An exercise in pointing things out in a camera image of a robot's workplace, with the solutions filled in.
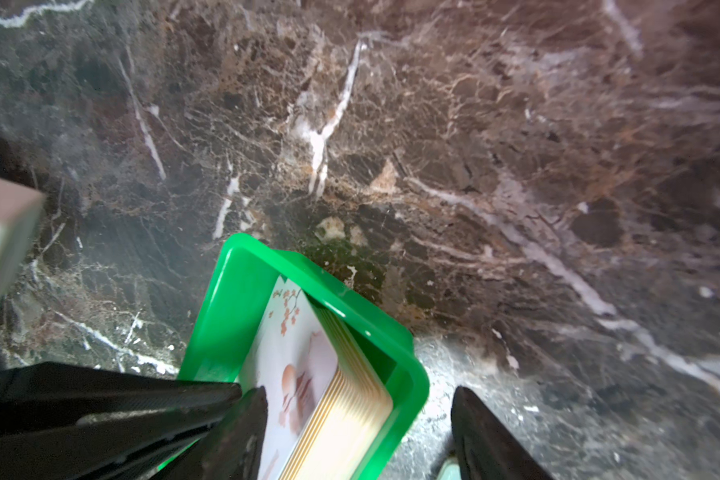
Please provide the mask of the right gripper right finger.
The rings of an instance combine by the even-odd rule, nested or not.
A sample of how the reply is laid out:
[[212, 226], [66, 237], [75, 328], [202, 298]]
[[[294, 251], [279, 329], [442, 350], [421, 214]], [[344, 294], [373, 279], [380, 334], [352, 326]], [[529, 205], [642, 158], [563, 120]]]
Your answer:
[[462, 479], [552, 480], [552, 476], [465, 386], [456, 388], [452, 435]]

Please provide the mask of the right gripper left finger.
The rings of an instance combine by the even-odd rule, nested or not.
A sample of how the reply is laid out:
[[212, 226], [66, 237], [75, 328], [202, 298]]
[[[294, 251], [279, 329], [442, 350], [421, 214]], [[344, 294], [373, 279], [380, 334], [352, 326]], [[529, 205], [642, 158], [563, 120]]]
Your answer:
[[153, 479], [256, 479], [266, 430], [264, 387], [245, 393], [204, 438], [176, 457]]

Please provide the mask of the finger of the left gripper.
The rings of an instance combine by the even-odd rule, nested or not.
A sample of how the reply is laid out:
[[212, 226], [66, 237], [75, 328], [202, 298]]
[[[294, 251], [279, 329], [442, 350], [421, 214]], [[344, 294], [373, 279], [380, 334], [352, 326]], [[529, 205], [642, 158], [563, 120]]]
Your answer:
[[0, 437], [73, 425], [94, 413], [189, 409], [241, 396], [234, 383], [155, 379], [44, 362], [0, 371]]
[[135, 479], [205, 436], [222, 409], [179, 409], [0, 438], [0, 479]]

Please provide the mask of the green plastic card tray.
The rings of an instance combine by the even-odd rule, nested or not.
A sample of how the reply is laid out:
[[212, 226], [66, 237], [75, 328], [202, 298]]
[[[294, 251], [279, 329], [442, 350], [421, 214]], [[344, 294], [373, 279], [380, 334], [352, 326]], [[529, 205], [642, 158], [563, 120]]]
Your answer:
[[429, 378], [416, 358], [408, 329], [306, 256], [271, 249], [245, 233], [229, 237], [177, 377], [185, 381], [233, 381], [279, 276], [293, 280], [343, 319], [391, 395], [392, 412], [354, 475], [357, 479], [376, 479], [423, 409]]

